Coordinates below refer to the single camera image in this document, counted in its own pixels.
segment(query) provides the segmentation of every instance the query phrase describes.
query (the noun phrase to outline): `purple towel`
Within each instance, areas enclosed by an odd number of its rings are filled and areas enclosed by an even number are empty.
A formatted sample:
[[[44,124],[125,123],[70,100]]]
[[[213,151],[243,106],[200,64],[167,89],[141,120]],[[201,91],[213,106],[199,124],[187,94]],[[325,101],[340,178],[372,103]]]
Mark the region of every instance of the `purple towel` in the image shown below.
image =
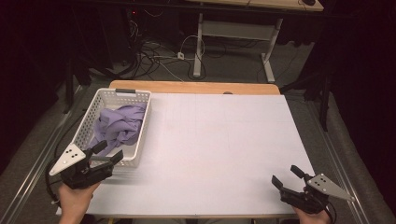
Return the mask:
[[[94,147],[106,140],[107,147],[98,156],[107,155],[121,144],[131,146],[137,142],[147,104],[125,105],[117,110],[103,109],[93,124],[94,138],[88,147]]]

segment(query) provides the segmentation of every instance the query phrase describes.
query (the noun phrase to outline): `plastic basket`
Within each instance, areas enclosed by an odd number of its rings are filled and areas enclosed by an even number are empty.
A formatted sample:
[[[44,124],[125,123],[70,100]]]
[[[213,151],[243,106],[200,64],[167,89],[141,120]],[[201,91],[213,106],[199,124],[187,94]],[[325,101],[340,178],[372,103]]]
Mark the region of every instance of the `plastic basket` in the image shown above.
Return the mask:
[[[118,109],[123,105],[134,105],[137,103],[147,103],[147,109],[143,118],[142,126],[137,142],[132,146],[121,145],[111,150],[105,157],[92,156],[92,166],[108,161],[110,157],[122,150],[123,159],[117,165],[136,167],[140,160],[143,143],[149,124],[150,91],[121,90],[121,89],[99,89],[94,95],[90,107],[85,114],[71,144],[76,145],[81,150],[85,150],[93,139],[93,124],[99,118],[102,109]]]

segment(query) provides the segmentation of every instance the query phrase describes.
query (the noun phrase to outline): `human hand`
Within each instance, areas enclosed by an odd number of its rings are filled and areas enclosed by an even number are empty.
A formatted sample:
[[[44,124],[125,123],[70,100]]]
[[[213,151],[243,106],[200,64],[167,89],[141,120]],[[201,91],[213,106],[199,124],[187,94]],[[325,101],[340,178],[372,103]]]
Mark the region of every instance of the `human hand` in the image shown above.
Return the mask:
[[[78,224],[90,205],[93,192],[99,187],[96,183],[86,189],[70,189],[66,184],[59,187],[62,215],[60,224]]]
[[[317,214],[307,214],[299,208],[292,208],[300,219],[300,224],[330,224],[330,218],[324,210]]]

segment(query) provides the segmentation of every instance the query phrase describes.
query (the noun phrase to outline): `cable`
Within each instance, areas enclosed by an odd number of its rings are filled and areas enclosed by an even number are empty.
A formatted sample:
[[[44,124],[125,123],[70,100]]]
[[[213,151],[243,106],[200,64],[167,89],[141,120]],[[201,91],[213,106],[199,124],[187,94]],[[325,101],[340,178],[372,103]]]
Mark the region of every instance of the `cable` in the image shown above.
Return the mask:
[[[327,216],[329,216],[330,218],[330,223],[335,224],[335,221],[332,219],[332,214],[330,213],[329,209],[327,208],[326,205],[324,205],[318,198],[316,197],[311,197],[315,202],[317,202],[318,204],[320,204],[320,207],[323,208],[323,210],[326,212]]]
[[[144,75],[148,75],[148,77],[150,77],[151,79],[153,79],[151,76],[149,76],[150,73],[153,73],[154,71],[156,71],[160,66],[158,65],[156,68],[154,68],[152,71],[150,71],[150,69],[153,67],[154,64],[158,64],[156,63],[151,57],[149,57],[149,55],[146,52],[141,52],[141,54],[144,54],[144,57],[140,58],[140,62],[139,62],[139,66],[136,68],[134,75],[131,77],[131,79],[133,78],[137,78],[137,77],[142,77]],[[148,58],[151,61],[150,67],[148,68],[148,71],[146,71],[142,66],[142,62],[144,58]],[[143,71],[145,71],[143,74],[140,75],[136,75],[138,68],[142,69]]]
[[[58,205],[59,207],[61,207],[61,201],[59,201],[59,199],[58,199],[58,196],[53,192],[53,190],[52,190],[52,188],[51,188],[51,185],[53,184],[51,184],[50,183],[50,169],[52,168],[52,166],[56,163],[56,161],[58,160],[59,158],[54,158],[54,159],[52,159],[52,161],[50,161],[48,164],[47,164],[47,167],[46,167],[46,173],[45,173],[45,181],[46,181],[46,190],[47,190],[47,193],[48,193],[48,195],[51,197],[51,199],[52,199],[52,204],[56,204],[56,205]]]
[[[184,60],[176,60],[176,61],[172,61],[172,62],[169,62],[169,63],[186,63],[186,64],[188,64],[189,65],[189,69],[187,71],[187,77],[189,76],[189,73],[190,73],[190,70],[191,70],[191,64],[189,62],[184,61]]]
[[[151,13],[149,13],[147,10],[145,10],[145,12],[147,13],[147,14],[149,14],[151,17],[160,17],[162,14],[163,14],[163,11],[160,13],[160,14],[158,14],[158,15],[152,15]]]
[[[184,45],[184,43],[186,42],[186,40],[188,39],[188,38],[190,38],[190,37],[196,37],[198,40],[200,40],[201,42],[202,42],[202,44],[203,44],[203,49],[202,49],[202,51],[201,51],[201,56],[200,57],[202,57],[203,55],[204,55],[204,53],[205,53],[205,42],[204,42],[204,40],[201,38],[201,37],[199,37],[198,35],[189,35],[189,36],[187,36],[184,40],[183,40],[183,43],[181,44],[181,47],[180,47],[180,53],[181,53],[181,51],[183,50],[183,45]]]
[[[169,48],[167,48],[166,46],[162,45],[161,43],[158,44],[158,43],[153,43],[153,42],[145,42],[145,43],[143,44],[143,47],[145,47],[145,44],[158,45],[158,46],[159,46],[158,48],[167,49],[167,50],[171,51],[171,52],[173,53],[173,55],[175,55],[175,56],[177,55],[174,51],[172,51],[171,49],[169,49]]]
[[[133,20],[129,20],[129,32],[131,33],[131,35],[129,37],[131,39],[134,37],[134,43],[135,43],[137,37],[139,36],[139,26]]]
[[[335,207],[332,203],[329,202],[329,205],[332,207],[332,210],[334,211],[334,223],[337,221],[337,211],[335,210]]]
[[[159,62],[159,64],[160,64],[166,71],[168,71],[168,73],[171,74],[173,77],[177,78],[177,79],[178,79],[179,81],[181,81],[181,82],[184,82],[183,79],[181,79],[180,77],[178,77],[178,76],[176,76],[175,74],[173,74],[165,65],[163,65],[163,63],[160,63],[160,62]]]
[[[220,43],[220,44],[223,46],[223,52],[220,54],[220,56],[211,56],[211,55],[208,54],[207,51],[206,51],[206,56],[207,56],[207,57],[216,59],[216,58],[221,58],[221,57],[223,57],[224,55],[227,54],[227,46],[224,44],[224,42],[218,41],[218,40],[213,41],[213,42]]]

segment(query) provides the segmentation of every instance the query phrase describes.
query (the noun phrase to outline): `table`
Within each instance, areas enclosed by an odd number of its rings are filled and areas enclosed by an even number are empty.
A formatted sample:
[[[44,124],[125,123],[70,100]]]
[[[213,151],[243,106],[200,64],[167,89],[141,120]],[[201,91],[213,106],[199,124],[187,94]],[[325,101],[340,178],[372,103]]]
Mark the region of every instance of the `table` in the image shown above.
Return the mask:
[[[242,7],[272,7],[277,9],[292,9],[300,11],[322,11],[323,6],[319,1],[313,6],[309,6],[300,0],[189,0],[191,2],[198,3],[209,3],[209,4],[220,4],[220,5],[235,5]],[[278,18],[275,25],[258,25],[258,24],[246,24],[238,22],[227,22],[227,21],[209,21],[204,20],[204,16],[201,13],[198,19],[198,36],[197,36],[197,48],[194,57],[194,70],[193,75],[199,77],[201,75],[201,63],[202,63],[202,38],[203,35],[211,36],[222,36],[222,37],[236,37],[246,38],[255,40],[269,41],[269,45],[262,53],[262,65],[264,66],[264,72],[267,76],[268,83],[274,83],[275,78],[271,68],[269,59],[272,51],[276,44],[276,39],[280,31],[283,19]]]
[[[279,200],[272,175],[301,191],[304,181],[290,166],[309,174],[313,169],[276,86],[116,80],[110,88],[152,91],[151,115],[139,166],[116,167],[87,213],[124,218],[292,216],[290,206]]]

